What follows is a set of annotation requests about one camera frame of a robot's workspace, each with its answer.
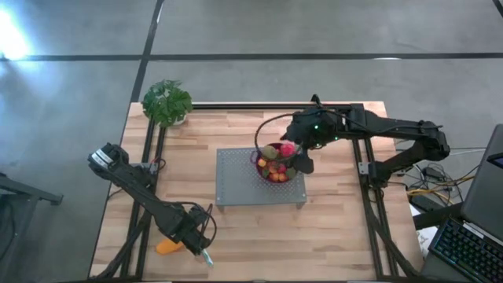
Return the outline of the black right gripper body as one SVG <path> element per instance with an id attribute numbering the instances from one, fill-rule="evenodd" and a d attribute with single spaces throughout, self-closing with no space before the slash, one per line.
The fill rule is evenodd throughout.
<path id="1" fill-rule="evenodd" d="M 309 108 L 294 112 L 288 132 L 296 135 L 294 143 L 305 149 L 319 149 L 337 141 L 343 128 L 342 118 L 328 109 Z"/>

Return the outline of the green leafy plant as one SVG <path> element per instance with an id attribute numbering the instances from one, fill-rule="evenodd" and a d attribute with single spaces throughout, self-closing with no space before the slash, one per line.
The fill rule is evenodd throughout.
<path id="1" fill-rule="evenodd" d="M 175 117 L 191 113 L 192 97 L 181 85 L 169 79 L 152 84 L 141 102 L 145 116 L 160 127 L 172 127 Z"/>

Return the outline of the grey side table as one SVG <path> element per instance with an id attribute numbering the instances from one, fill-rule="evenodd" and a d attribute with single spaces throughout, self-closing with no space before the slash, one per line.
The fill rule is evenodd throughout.
<path id="1" fill-rule="evenodd" d="M 14 181 L 0 173 L 0 283 L 7 282 L 41 200 L 60 205 L 63 196 Z"/>

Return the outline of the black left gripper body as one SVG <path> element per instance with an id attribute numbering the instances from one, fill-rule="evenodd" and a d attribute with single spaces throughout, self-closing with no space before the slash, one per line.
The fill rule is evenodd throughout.
<path id="1" fill-rule="evenodd" d="M 203 231 L 208 222 L 207 212 L 201 206 L 193 206 L 189 211 L 183 212 L 182 220 L 171 232 L 171 240 L 182 243 L 194 255 L 201 255 L 211 242 Z"/>

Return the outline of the grey laptop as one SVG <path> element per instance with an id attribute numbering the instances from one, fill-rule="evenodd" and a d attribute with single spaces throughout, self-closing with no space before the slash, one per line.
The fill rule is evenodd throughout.
<path id="1" fill-rule="evenodd" d="M 503 124 L 494 128 L 461 214 L 503 241 Z"/>

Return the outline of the grey perforated metal shelf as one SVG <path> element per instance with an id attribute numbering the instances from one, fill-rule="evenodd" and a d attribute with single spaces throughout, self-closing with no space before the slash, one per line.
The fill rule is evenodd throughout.
<path id="1" fill-rule="evenodd" d="M 254 149 L 217 149 L 215 205 L 220 211 L 232 206 L 294 204 L 301 208 L 307 202 L 302 174 L 285 183 L 264 179 L 256 169 Z"/>

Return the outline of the black backlit keyboard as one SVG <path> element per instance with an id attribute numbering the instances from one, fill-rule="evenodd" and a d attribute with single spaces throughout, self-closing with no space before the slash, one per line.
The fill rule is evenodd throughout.
<path id="1" fill-rule="evenodd" d="M 475 283 L 503 283 L 503 244 L 447 218 L 428 251 Z"/>

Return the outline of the white paper sheet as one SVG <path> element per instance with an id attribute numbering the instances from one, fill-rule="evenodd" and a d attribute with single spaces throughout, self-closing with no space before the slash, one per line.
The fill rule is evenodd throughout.
<path id="1" fill-rule="evenodd" d="M 417 239 L 420 245 L 420 251 L 424 259 L 428 255 L 428 247 L 437 231 L 438 228 L 436 226 L 427 227 L 416 231 Z"/>

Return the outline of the purple metal colander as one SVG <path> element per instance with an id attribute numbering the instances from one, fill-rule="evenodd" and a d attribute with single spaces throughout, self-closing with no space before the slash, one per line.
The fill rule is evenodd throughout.
<path id="1" fill-rule="evenodd" d="M 250 161 L 255 165 L 255 169 L 257 170 L 258 175 L 261 178 L 263 178 L 265 181 L 273 183 L 273 184 L 284 184 L 284 183 L 287 183 L 287 182 L 291 181 L 292 179 L 288 179 L 286 182 L 280 182 L 280 181 L 273 182 L 273 181 L 271 181 L 270 180 L 270 175 L 272 173 L 269 172 L 268 163 L 271 162 L 271 161 L 275 161 L 275 162 L 277 162 L 277 165 L 279 165 L 279 164 L 285 164 L 287 167 L 293 167 L 293 161 L 294 161 L 294 159 L 296 157 L 296 154 L 298 154 L 299 151 L 300 151 L 300 147 L 295 144 L 296 145 L 296 154 L 293 155 L 293 156 L 290 156 L 289 158 L 282 158 L 281 154 L 279 153 L 279 148 L 280 148 L 280 145 L 282 143 L 292 143 L 292 142 L 287 141 L 287 142 L 276 142 L 276 143 L 270 143 L 270 144 L 268 144 L 268 145 L 274 146 L 277 149 L 277 151 L 278 151 L 278 156 L 277 156 L 277 158 L 275 160 L 268 160 L 268 159 L 266 159 L 266 158 L 264 158 L 262 156 L 261 149 L 264 146 L 262 148 L 258 148 L 258 149 L 253 150 L 252 153 L 251 153 L 251 156 L 250 156 Z M 264 159 L 267 162 L 267 164 L 266 164 L 265 167 L 260 167 L 257 164 L 257 161 L 259 159 Z"/>

